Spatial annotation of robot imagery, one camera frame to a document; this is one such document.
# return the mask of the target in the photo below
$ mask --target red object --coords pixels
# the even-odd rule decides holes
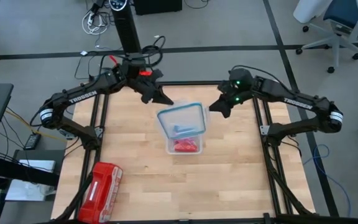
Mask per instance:
[[[175,152],[197,152],[197,145],[193,140],[181,139],[175,141]]]
[[[109,58],[110,58],[116,65],[118,64],[118,62],[117,62],[117,60],[116,60],[115,57],[113,57],[112,55],[109,55]]]
[[[92,173],[92,184],[86,201],[80,209],[78,219],[91,224],[105,223],[110,221],[122,169],[114,164],[97,162]]]
[[[152,75],[152,72],[150,72],[150,71],[143,71],[143,72],[139,72],[139,75],[142,75],[142,76],[151,76],[151,75]]]

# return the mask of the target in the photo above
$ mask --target black box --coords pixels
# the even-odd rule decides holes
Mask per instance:
[[[160,12],[177,12],[182,9],[182,0],[134,0],[137,15]]]

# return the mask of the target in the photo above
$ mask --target clear plastic container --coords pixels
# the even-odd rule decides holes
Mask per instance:
[[[203,152],[203,136],[183,139],[167,139],[167,153],[172,155],[194,155]]]
[[[169,154],[200,154],[203,134],[209,121],[209,110],[200,102],[175,102],[157,113]]]
[[[200,102],[180,102],[160,110],[157,120],[167,139],[182,139],[204,134],[208,113]]]

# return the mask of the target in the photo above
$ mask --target wooden tabletop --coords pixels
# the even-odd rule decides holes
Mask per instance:
[[[164,92],[174,101],[200,101],[205,106],[219,96],[215,86],[166,86]],[[73,119],[88,125],[92,105],[93,100],[78,103]],[[273,122],[290,122],[283,103],[269,105]],[[266,212],[274,216],[252,101],[234,107],[228,119],[211,113],[204,151],[190,156],[165,152],[165,139],[155,122],[156,112],[164,107],[143,104],[128,88],[110,96],[101,161],[124,171],[112,220],[257,218]],[[298,151],[284,144],[279,149],[289,188],[313,211]],[[63,163],[52,218],[78,190],[84,153],[79,148]],[[284,210],[282,198],[280,204]]]

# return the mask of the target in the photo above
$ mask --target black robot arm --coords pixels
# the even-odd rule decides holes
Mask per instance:
[[[160,70],[154,70],[147,75],[139,75],[145,68],[141,63],[132,59],[124,59],[122,65],[105,71],[87,84],[70,90],[55,93],[45,101],[39,109],[42,126],[48,129],[57,129],[66,137],[78,136],[84,149],[95,150],[100,147],[99,135],[94,127],[82,126],[64,116],[64,111],[70,105],[81,102],[95,95],[108,95],[120,91],[124,86],[132,88],[142,95],[142,102],[162,103],[172,105],[173,101],[167,97],[156,80],[162,77]]]
[[[287,135],[294,135],[308,131],[336,133],[341,130],[343,114],[334,102],[327,98],[309,96],[299,91],[287,89],[282,83],[262,77],[253,77],[243,68],[231,70],[229,81],[223,81],[218,86],[222,92],[219,99],[210,107],[210,111],[219,111],[225,118],[231,114],[233,106],[242,104],[246,100],[257,97],[267,102],[283,102],[310,110],[316,114],[314,118],[289,124],[273,123],[261,126],[261,133],[267,142],[279,146]]]

